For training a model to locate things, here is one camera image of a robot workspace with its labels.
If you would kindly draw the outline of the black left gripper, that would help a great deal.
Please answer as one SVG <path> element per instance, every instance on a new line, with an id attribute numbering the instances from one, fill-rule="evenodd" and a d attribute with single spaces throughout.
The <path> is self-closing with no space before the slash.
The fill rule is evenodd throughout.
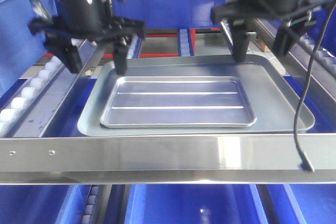
<path id="1" fill-rule="evenodd" d="M 53 17 L 50 24 L 41 18 L 34 18 L 28 28 L 34 35 L 45 33 L 58 36 L 59 52 L 56 56 L 71 73 L 79 73 L 82 61 L 78 48 L 71 39 L 87 39 L 90 42 L 113 44 L 113 61 L 117 75 L 125 75 L 127 70 L 128 45 L 134 36 L 146 37 L 146 25 L 143 21 L 127 19 L 118 16 L 101 16 L 86 18 L 79 21 L 77 30 L 71 30 L 65 20 L 59 16 Z"/>

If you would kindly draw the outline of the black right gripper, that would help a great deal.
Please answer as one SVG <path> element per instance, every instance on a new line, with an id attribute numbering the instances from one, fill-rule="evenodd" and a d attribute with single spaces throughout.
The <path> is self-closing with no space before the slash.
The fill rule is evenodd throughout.
<path id="1" fill-rule="evenodd" d="M 326 8 L 331 6 L 334 0 L 297 0 L 293 10 L 281 13 L 271 7 L 262 7 L 261 3 L 254 4 L 248 0 L 236 0 L 224 5 L 211 8 L 211 21 L 214 25 L 219 24 L 223 19 L 291 19 L 301 14 L 305 14 L 320 7 Z M 246 59 L 247 49 L 250 41 L 248 28 L 245 24 L 234 25 L 229 24 L 230 33 L 233 42 L 232 56 L 236 62 L 243 62 Z M 297 38 L 293 38 L 286 28 L 290 28 Z M 284 57 L 289 50 L 302 36 L 300 31 L 301 25 L 292 25 L 286 27 L 280 25 L 272 46 L 272 52 L 276 57 Z"/>

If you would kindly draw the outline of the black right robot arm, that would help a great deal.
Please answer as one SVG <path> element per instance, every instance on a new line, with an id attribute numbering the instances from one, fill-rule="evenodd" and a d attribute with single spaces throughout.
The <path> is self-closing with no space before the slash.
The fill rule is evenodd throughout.
<path id="1" fill-rule="evenodd" d="M 317 19 L 313 12 L 329 9 L 335 0 L 237 0 L 211 9 L 211 20 L 218 24 L 227 20 L 232 37 L 232 56 L 236 62 L 246 58 L 250 36 L 248 21 L 252 19 L 278 20 L 271 51 L 275 56 L 285 56 L 300 37 L 312 29 Z"/>

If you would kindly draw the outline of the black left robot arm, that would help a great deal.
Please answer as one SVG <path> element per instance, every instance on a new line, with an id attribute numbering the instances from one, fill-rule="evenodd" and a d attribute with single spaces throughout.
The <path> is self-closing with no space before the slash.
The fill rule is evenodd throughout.
<path id="1" fill-rule="evenodd" d="M 114 15 L 111 0 L 54 1 L 56 16 L 34 18 L 28 24 L 33 35 L 45 34 L 44 47 L 47 51 L 54 54 L 70 72 L 78 73 L 83 64 L 71 40 L 86 39 L 97 44 L 106 42 L 113 45 L 116 73 L 125 75 L 130 43 L 133 36 L 145 38 L 145 23 Z"/>

